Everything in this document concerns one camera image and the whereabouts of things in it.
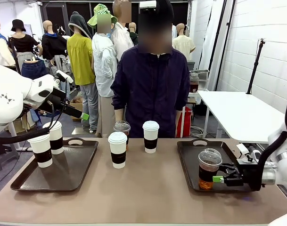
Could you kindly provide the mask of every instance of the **brown tray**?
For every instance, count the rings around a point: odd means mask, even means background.
[[[52,165],[38,167],[34,159],[15,179],[16,191],[71,192],[82,185],[97,149],[97,141],[80,138],[64,140],[64,152],[52,155]]]
[[[198,155],[205,148],[213,148],[220,152],[223,163],[234,163],[236,157],[226,143],[222,141],[208,141],[205,139],[193,139],[191,141],[177,142],[180,159],[185,172],[187,183],[195,191],[213,192],[213,193],[234,193],[234,192],[251,192],[248,184],[243,186],[227,187],[222,183],[214,183],[212,190],[203,190],[199,187],[199,160]],[[218,171],[217,176],[226,176],[224,172]]]

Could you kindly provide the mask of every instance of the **disposable coffee cup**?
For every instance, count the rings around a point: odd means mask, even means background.
[[[146,121],[143,126],[145,152],[152,154],[156,152],[158,142],[159,124],[155,121]]]
[[[131,130],[130,124],[127,121],[117,121],[113,129],[115,132],[122,132],[127,136],[128,139],[126,141],[126,150],[128,150],[129,133]]]
[[[203,190],[213,188],[213,176],[217,175],[222,156],[213,148],[206,148],[198,155],[199,159],[199,187]]]
[[[122,132],[114,132],[108,138],[111,149],[113,167],[121,169],[125,166],[127,136]]]
[[[49,127],[50,122],[47,122],[43,128]],[[63,148],[63,135],[62,135],[62,124],[57,121],[50,130],[50,146],[52,154],[61,154],[64,151]]]
[[[29,139],[35,159],[41,168],[48,167],[52,164],[52,154],[49,142],[49,134]]]

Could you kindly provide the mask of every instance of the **brown drink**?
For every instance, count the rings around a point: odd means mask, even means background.
[[[206,148],[199,153],[199,187],[203,190],[213,188],[213,176],[216,176],[222,164],[221,154],[212,148]]]
[[[114,125],[114,131],[122,132],[127,136],[126,141],[126,151],[128,150],[128,143],[129,143],[129,133],[131,130],[131,126],[127,121],[117,121]]]

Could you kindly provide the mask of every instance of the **black cup sleeve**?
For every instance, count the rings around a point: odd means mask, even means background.
[[[51,149],[41,153],[34,153],[34,156],[36,161],[39,163],[47,162],[52,158]]]
[[[125,162],[125,152],[121,154],[114,154],[111,152],[111,156],[112,156],[112,161],[115,164],[121,164]]]
[[[199,178],[206,182],[213,182],[213,176],[217,175],[218,171],[210,172],[199,166]]]
[[[157,141],[158,141],[158,138],[156,140],[147,140],[144,138],[144,146],[147,149],[154,149],[157,147]]]
[[[51,140],[50,147],[52,150],[57,150],[63,147],[63,138],[61,137],[60,139],[57,139],[57,140]]]

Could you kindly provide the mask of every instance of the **beige table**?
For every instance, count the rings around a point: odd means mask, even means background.
[[[155,154],[144,152],[143,139],[130,139],[123,169],[113,168],[107,140],[94,139],[98,150],[79,191],[13,191],[24,166],[0,192],[0,222],[267,224],[287,213],[287,199],[276,186],[249,194],[190,191],[176,144],[186,139],[159,139]],[[237,151],[236,141],[223,140]]]

